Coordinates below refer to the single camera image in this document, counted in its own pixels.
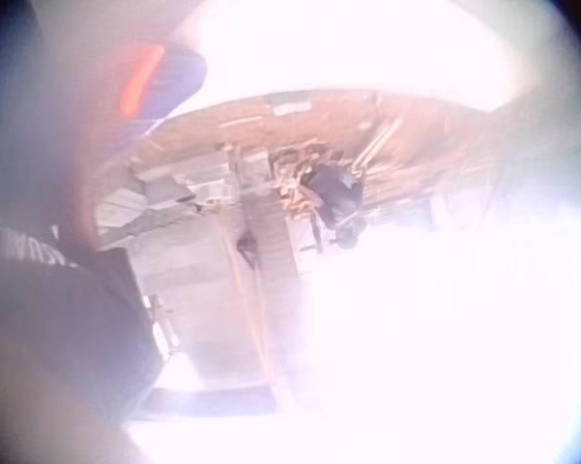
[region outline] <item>person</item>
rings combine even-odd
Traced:
[[[147,462],[120,424],[162,360],[126,251],[100,250],[89,176],[109,128],[133,141],[206,64],[154,44],[132,61],[144,85],[107,70],[65,97],[40,39],[27,2],[0,4],[0,462]]]
[[[363,200],[363,183],[352,173],[329,164],[316,164],[300,181],[300,192],[313,205],[336,243],[354,248],[362,228],[357,215]]]

